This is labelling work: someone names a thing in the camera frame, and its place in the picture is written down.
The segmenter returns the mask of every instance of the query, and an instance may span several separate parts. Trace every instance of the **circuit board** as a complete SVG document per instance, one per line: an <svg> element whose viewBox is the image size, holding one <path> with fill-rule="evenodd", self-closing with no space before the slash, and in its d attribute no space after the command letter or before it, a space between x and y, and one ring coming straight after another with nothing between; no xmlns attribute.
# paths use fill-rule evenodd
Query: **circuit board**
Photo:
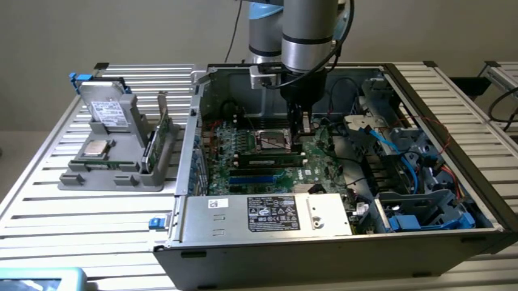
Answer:
<svg viewBox="0 0 518 291"><path fill-rule="evenodd" d="M302 144L305 159L301 167L258 169L251 172L239 170L235 165L237 153L269 155L292 151L289 146L284 146L285 142L280 137L282 131L269 132L269 138L273 139L263 138L265 132L238 130L230 122L223 122L214 129L214 138L209 145L209 195L305 193L316 184L321 184L328 193L346 193L345 180L338 175L341 165L318 148L318 139L314 136L302 137L298 142ZM261 171L269 172L265 179L251 179L251 175L239 174L254 172L258 175Z"/></svg>

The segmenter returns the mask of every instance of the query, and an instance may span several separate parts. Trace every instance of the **beige wall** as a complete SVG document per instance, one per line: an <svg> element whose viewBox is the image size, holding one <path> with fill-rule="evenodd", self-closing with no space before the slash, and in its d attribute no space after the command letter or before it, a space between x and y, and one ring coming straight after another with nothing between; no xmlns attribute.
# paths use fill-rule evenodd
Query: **beige wall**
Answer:
<svg viewBox="0 0 518 291"><path fill-rule="evenodd" d="M222 62L237 9L233 0L0 0L0 130L51 129L74 97L69 73L98 62ZM342 59L430 59L476 73L484 60L518 60L517 11L517 0L357 0ZM247 14L233 61L247 54Z"/></svg>

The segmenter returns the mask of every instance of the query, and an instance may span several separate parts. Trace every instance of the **warning label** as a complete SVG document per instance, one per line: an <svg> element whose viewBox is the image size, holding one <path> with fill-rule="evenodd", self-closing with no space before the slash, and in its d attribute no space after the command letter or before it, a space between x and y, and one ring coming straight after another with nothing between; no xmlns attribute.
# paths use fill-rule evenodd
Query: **warning label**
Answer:
<svg viewBox="0 0 518 291"><path fill-rule="evenodd" d="M119 102L93 102L93 107L105 126L129 126Z"/></svg>
<svg viewBox="0 0 518 291"><path fill-rule="evenodd" d="M249 197L251 232L301 230L294 196Z"/></svg>

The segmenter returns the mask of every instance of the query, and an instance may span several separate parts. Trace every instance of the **blue cable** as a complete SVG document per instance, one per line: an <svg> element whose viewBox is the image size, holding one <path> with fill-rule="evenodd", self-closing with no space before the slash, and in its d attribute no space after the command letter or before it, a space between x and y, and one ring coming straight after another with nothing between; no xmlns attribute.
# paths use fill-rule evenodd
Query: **blue cable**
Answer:
<svg viewBox="0 0 518 291"><path fill-rule="evenodd" d="M394 151L396 151L396 153L397 153L398 155L402 154L401 151L400 151L400 149L398 149L398 146L397 146L393 142L390 142L389 140L386 140L386 139L378 134L378 132L376 132L374 130L372 130L372 131L370 131L370 134L372 134L372 135L373 135L382 143L385 143L388 146L390 146L390 147L394 149ZM418 183L418 176L416 175L416 171L414 171L413 165L410 165L409 160L405 158L405 156L402 156L402 162L404 162L405 166L409 168L410 173L413 174L413 179L414 179L414 194L417 194L417 193L418 193L418 185L420 185L420 183Z"/></svg>

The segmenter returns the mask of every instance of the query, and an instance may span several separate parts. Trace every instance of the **motherboard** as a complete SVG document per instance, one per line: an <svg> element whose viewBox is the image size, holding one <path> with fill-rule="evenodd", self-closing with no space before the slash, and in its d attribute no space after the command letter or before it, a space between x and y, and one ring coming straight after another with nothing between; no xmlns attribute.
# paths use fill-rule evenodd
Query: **motherboard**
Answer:
<svg viewBox="0 0 518 291"><path fill-rule="evenodd" d="M294 145L288 129L239 129L227 121L210 128L209 195L346 193L342 165L318 146L328 132Z"/></svg>

